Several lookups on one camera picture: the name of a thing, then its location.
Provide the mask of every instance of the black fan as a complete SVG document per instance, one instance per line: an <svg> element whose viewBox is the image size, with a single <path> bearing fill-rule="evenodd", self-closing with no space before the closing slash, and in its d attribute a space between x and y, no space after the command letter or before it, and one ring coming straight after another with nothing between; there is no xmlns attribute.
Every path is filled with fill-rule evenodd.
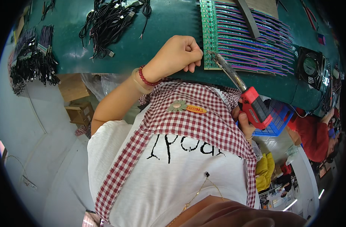
<svg viewBox="0 0 346 227"><path fill-rule="evenodd" d="M297 75L313 88L319 90L322 84L325 57L318 53L300 47Z"/></svg>

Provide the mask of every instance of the circuit board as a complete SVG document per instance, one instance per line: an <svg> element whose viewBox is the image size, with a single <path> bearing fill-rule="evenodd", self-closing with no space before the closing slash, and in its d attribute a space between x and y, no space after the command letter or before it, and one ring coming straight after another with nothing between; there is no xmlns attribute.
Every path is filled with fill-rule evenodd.
<svg viewBox="0 0 346 227"><path fill-rule="evenodd" d="M199 1L202 18L204 69L220 69L207 53L220 53L236 70L293 75L294 55L290 27L280 20L250 8L260 37L251 38L234 2Z"/></svg>

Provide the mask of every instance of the red soldering gun handle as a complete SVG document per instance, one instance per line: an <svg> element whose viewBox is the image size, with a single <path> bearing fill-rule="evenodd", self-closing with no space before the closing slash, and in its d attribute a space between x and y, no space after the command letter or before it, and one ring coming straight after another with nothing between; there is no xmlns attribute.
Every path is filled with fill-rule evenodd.
<svg viewBox="0 0 346 227"><path fill-rule="evenodd" d="M257 129L265 129L272 121L272 116L256 89L250 87L241 94L241 99L242 103L238 104L240 110L247 114L248 121Z"/></svg>

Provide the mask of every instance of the red bead bracelet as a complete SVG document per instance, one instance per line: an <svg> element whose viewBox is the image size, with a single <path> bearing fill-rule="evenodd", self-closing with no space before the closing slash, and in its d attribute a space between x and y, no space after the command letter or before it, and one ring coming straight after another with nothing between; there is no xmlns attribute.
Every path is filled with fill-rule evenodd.
<svg viewBox="0 0 346 227"><path fill-rule="evenodd" d="M142 69L144 68L144 66L145 66L145 65L142 65L142 66L139 67L139 75L140 75L140 78L143 80L143 82L144 82L145 84L148 84L149 86L155 86L155 85L159 84L159 81L157 81L157 82L155 82L155 83L150 83L150 82L148 82L148 81L145 79L145 77L143 76L143 71L142 71Z"/></svg>

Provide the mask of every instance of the gold necklace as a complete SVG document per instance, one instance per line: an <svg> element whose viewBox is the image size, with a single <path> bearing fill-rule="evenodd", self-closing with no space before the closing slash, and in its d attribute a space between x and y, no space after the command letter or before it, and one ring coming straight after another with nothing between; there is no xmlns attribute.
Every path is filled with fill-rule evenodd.
<svg viewBox="0 0 346 227"><path fill-rule="evenodd" d="M184 208L183 208L183 210L180 212L180 214L178 214L178 216L175 217L175 218L173 219L173 221L171 221L171 223L170 223L167 227L169 227L171 224L173 224L173 222L183 213L183 211L185 211L185 210L187 209L187 207L190 206L191 202L194 200L194 198L195 198L195 197L199 194L199 192L202 190L203 185L205 184L205 182L206 182L207 180L213 184L213 182L212 182L210 179L208 179L208 177L210 176L210 174L209 174L208 172L205 172L204 175L205 175L206 179L205 179L205 181L203 182L203 184L202 184L202 186L200 187L200 189L199 189L199 191L197 192L197 194L195 194L195 196L189 201L189 203L186 203L186 205L184 206ZM221 194L221 191L218 189L218 187L217 187L215 184L213 184L213 186L216 187L216 189L218 190L218 192L219 192L219 194L220 194L222 200L224 201L224 198L223 198L223 196L222 196L222 194Z"/></svg>

